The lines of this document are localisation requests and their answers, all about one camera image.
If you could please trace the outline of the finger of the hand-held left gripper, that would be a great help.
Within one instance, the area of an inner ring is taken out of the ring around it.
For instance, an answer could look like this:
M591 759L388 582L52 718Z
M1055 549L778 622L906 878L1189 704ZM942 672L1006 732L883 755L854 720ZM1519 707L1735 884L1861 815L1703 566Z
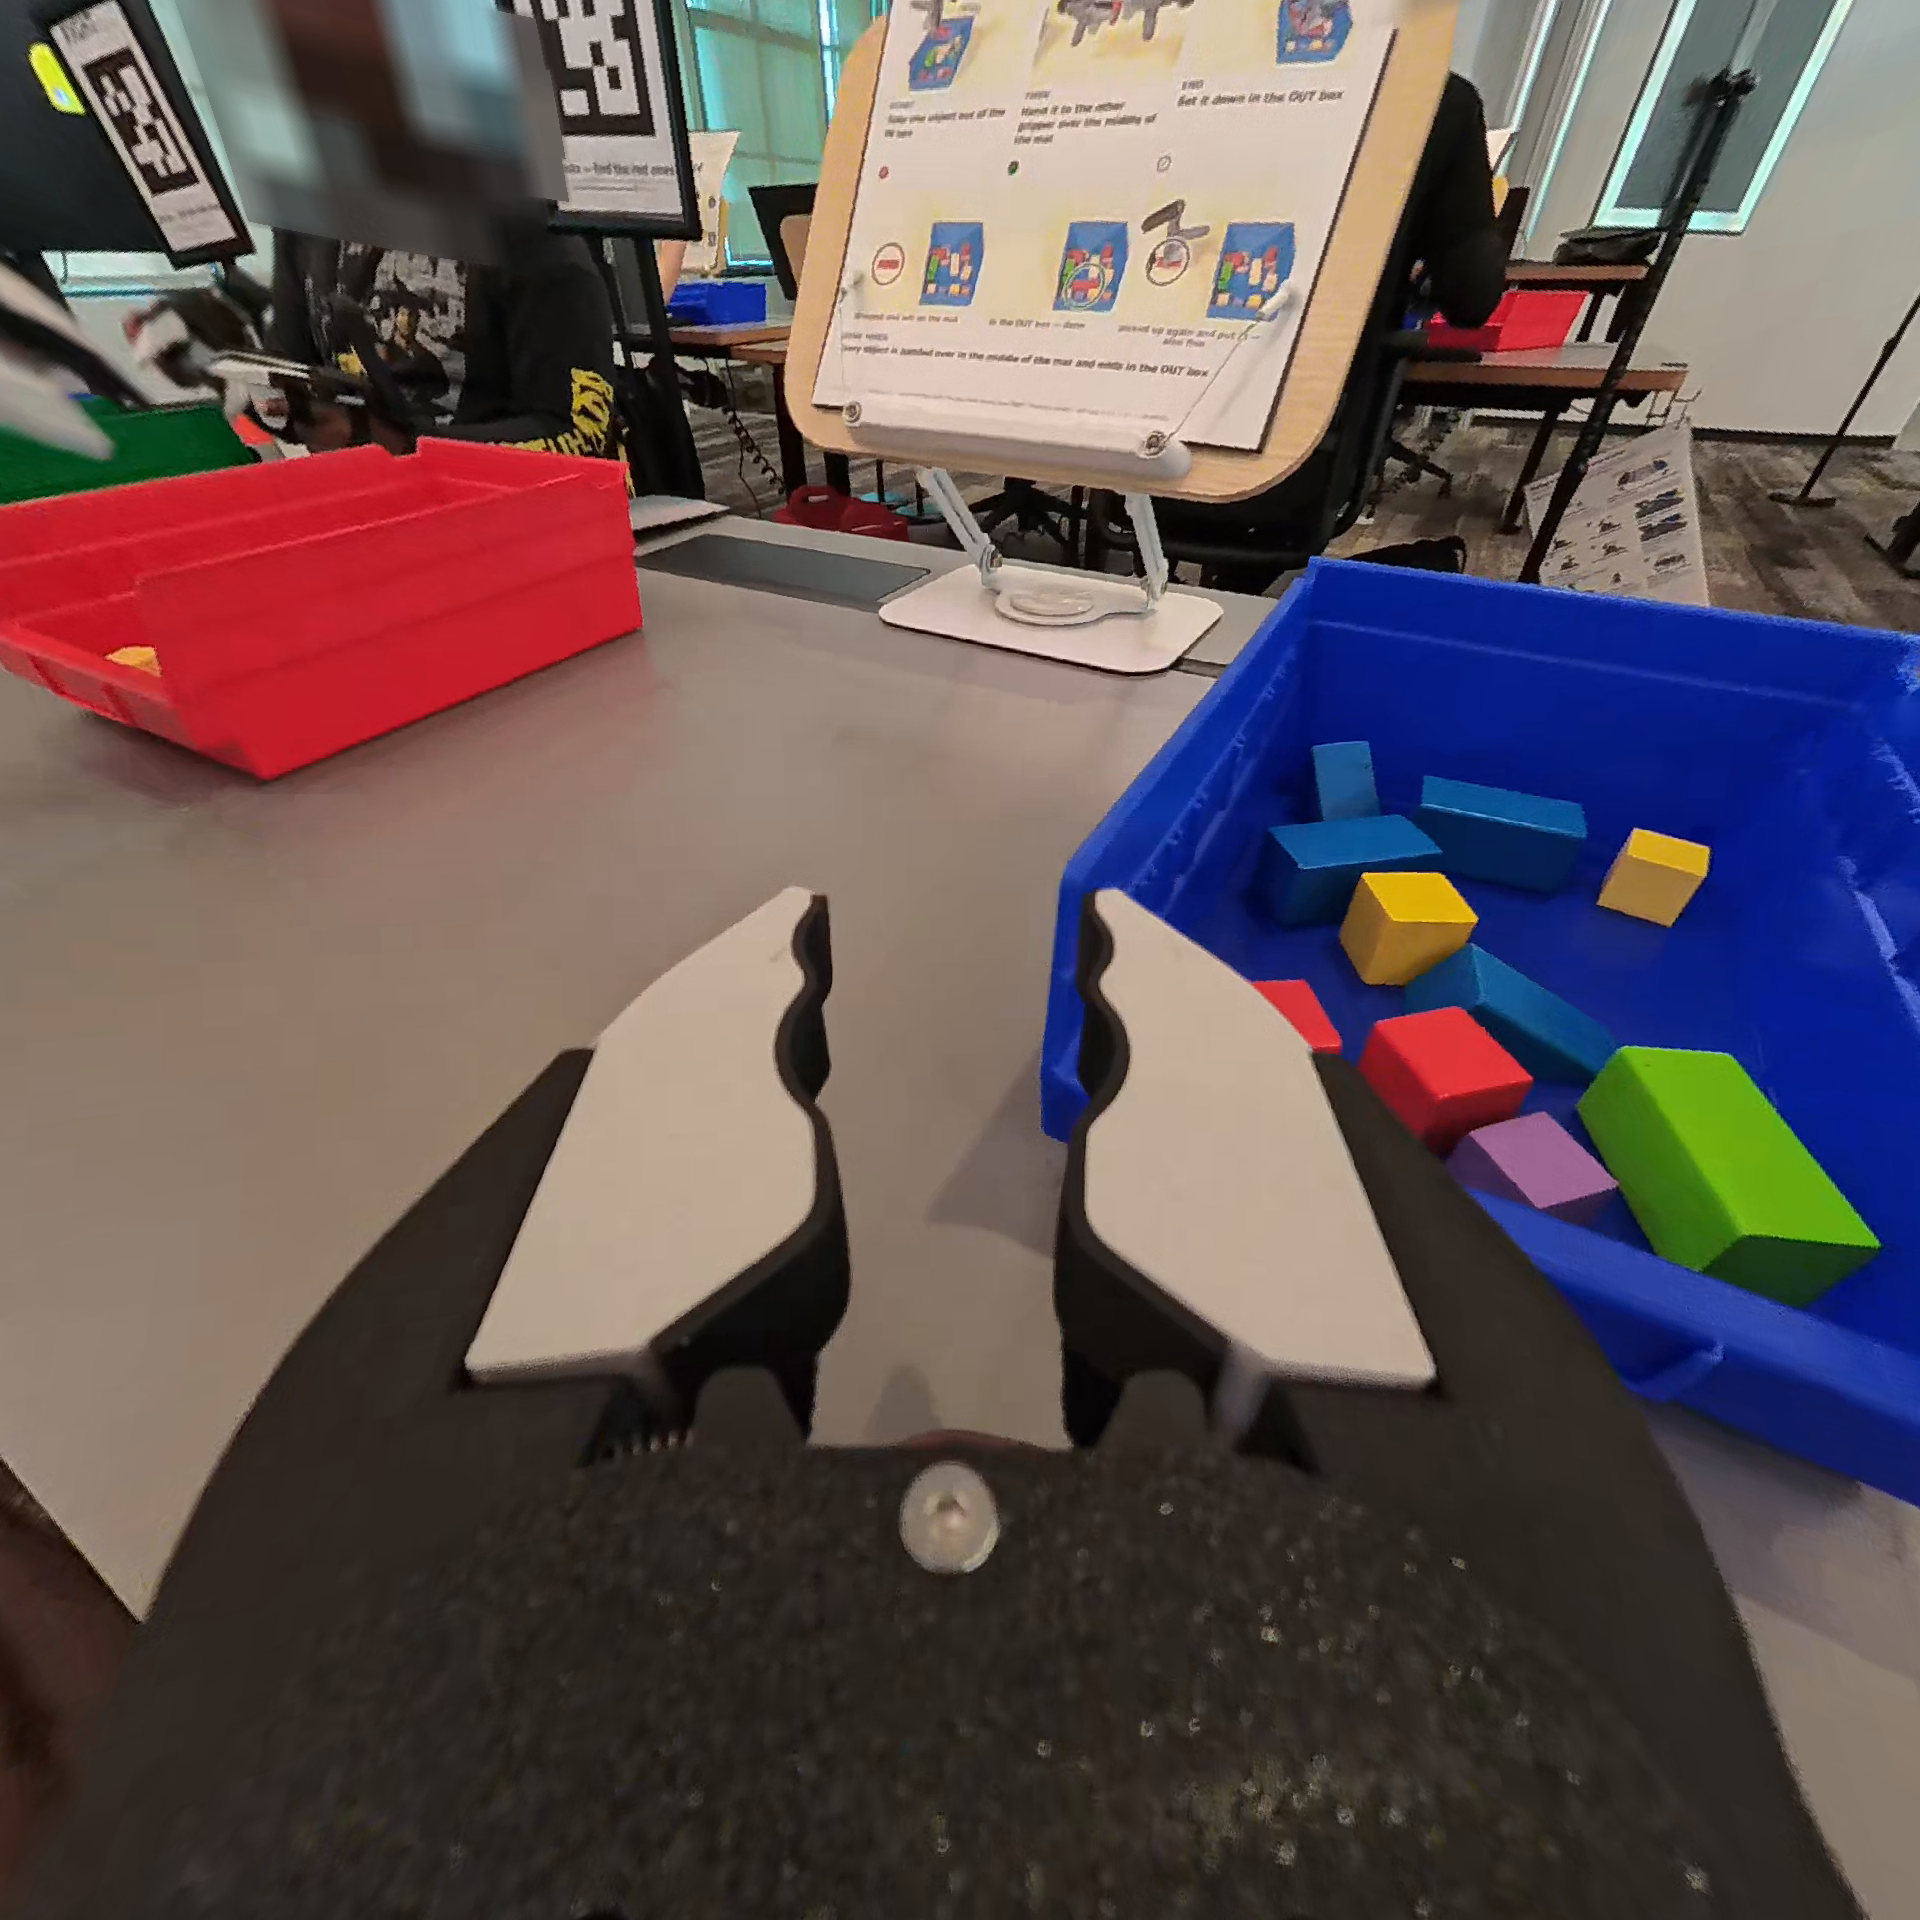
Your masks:
M103 463L114 440L79 404L84 395L125 412L129 372L57 300L2 295L2 428Z

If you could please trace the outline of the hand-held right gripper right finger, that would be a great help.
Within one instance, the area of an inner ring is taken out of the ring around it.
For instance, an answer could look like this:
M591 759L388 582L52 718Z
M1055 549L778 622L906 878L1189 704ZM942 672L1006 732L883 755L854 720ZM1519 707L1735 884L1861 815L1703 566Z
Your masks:
M1276 1386L1419 1395L1437 1367L1322 1056L1259 990L1115 888L1084 899L1078 1077L1053 1250L1062 1414L1134 1375L1214 1420Z

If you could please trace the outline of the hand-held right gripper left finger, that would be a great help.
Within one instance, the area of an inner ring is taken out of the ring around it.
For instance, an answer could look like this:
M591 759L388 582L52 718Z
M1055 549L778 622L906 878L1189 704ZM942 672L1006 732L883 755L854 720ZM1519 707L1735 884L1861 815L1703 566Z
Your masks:
M850 1295L826 895L785 888L599 1036L466 1349L474 1386L621 1381L655 1420L726 1370L811 1414Z

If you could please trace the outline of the red plastic bin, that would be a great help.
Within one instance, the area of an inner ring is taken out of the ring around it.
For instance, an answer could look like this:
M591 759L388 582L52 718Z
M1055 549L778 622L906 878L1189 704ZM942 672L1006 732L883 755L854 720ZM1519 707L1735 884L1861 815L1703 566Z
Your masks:
M633 549L614 462L503 445L100 487L4 508L2 659L270 781L637 634Z

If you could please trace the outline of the pile of coloured wooden blocks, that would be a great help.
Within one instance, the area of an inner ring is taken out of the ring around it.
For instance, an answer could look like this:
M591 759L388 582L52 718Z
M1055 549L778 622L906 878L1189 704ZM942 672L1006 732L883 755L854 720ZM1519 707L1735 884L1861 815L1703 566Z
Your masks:
M1554 899L1589 845L1581 804L1429 774L1388 813L1364 740L1309 748L1313 815L1267 831L1252 901L1335 926L1355 980L1396 990L1359 1075L1479 1192L1570 1226L1622 1205L1647 1248L1781 1306L1810 1306L1882 1250L1730 1054L1621 1043L1477 940L1460 882Z

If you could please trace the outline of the grey desk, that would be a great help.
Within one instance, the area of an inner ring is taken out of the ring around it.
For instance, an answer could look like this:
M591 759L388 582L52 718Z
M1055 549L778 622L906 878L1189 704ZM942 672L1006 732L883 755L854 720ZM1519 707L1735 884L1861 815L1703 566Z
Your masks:
M1067 859L1206 691L643 587L274 784L21 691L4 1460L145 1614L12 1915L1859 1915L1563 1292L1318 1064L1437 1367L1067 1420L1041 1124ZM475 1386L603 1029L830 903L847 1309Z

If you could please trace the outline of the green plastic bin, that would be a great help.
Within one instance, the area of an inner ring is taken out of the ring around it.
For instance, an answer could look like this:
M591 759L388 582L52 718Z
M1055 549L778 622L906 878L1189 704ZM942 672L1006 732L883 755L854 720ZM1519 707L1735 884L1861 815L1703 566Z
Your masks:
M84 398L79 407L108 437L108 455L36 443L4 428L4 504L255 463L255 450L218 400L125 410Z

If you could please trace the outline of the large tag board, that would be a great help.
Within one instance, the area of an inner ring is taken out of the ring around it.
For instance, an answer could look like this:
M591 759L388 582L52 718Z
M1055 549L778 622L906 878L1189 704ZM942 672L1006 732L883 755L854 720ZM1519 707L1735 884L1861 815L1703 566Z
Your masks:
M139 208L139 238L103 250L162 251L175 269L251 256L254 232L153 8L36 4L34 23Z

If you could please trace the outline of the black framed text board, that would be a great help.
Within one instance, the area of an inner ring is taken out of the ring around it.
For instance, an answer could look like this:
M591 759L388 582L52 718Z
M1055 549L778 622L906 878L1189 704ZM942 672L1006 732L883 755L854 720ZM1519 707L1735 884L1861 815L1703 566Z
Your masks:
M701 236L668 2L498 2L537 43L559 123L550 224L668 242Z

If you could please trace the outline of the white floor sign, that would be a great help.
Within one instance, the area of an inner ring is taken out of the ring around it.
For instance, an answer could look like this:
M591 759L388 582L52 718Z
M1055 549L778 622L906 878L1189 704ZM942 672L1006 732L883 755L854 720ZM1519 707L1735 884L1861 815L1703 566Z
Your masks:
M1590 460L1556 520L1541 584L1707 608L1694 430L1673 421Z

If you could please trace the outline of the black tripod stand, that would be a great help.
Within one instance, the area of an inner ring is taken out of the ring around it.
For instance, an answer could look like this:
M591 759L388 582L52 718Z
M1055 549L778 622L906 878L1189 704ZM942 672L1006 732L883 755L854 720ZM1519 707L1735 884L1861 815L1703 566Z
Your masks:
M1626 375L1637 362L1651 308L1654 307L1673 269L1673 260L1692 231L1692 222L1707 186L1713 182L1723 147L1756 84L1757 80L1750 67L1750 54L1735 54L1721 70L1692 86L1692 123L1686 131L1686 144L1676 165L1671 192L1654 226L1657 246L1647 262L1647 275L1638 284L1634 302L1626 308L1626 318L1615 327L1613 352L1603 372L1598 392L1590 400L1590 412L1577 430L1572 450L1553 484L1553 494L1534 527L1525 562L1519 564L1519 584L1535 584L1542 578L1561 520L1583 487L1589 468L1601 455L1606 424L1626 395Z

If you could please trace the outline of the instruction sheet board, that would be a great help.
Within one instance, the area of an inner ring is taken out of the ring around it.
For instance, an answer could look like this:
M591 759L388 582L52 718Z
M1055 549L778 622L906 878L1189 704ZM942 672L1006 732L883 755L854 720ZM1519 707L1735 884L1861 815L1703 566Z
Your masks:
M822 450L1206 504L1327 435L1458 4L892 4L785 398Z

